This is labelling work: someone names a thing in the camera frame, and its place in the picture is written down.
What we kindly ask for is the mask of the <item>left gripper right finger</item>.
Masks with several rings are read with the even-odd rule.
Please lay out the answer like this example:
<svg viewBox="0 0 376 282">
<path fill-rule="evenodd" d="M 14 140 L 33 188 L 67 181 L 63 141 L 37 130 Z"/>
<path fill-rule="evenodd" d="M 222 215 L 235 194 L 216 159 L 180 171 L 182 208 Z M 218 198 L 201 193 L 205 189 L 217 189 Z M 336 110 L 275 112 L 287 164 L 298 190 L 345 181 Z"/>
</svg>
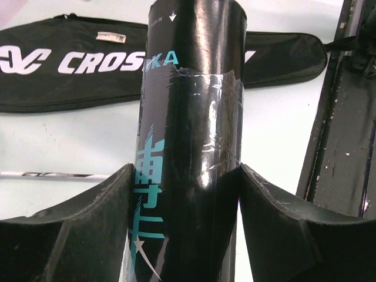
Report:
<svg viewBox="0 0 376 282">
<path fill-rule="evenodd" d="M 240 166 L 254 281 L 374 281 L 375 221 L 307 202 Z"/>
</svg>

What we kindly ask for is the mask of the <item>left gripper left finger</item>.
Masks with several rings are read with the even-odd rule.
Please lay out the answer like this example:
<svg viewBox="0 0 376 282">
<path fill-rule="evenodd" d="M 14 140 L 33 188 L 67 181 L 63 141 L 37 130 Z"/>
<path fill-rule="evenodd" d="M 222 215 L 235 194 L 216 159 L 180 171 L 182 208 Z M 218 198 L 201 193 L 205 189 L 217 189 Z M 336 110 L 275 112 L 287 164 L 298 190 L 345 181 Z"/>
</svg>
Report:
<svg viewBox="0 0 376 282">
<path fill-rule="evenodd" d="M 31 217 L 1 221 L 1 281 L 119 281 L 133 165 Z"/>
</svg>

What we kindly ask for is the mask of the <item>black shuttlecock tube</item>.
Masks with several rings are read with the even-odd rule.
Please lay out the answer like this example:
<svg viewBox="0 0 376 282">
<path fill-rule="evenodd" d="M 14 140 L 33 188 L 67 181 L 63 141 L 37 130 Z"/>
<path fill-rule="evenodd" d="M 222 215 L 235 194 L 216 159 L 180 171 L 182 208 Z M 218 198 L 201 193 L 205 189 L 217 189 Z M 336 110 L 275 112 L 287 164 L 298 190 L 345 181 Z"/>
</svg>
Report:
<svg viewBox="0 0 376 282">
<path fill-rule="evenodd" d="M 236 1 L 149 11 L 121 281 L 233 281 L 246 13 Z"/>
</svg>

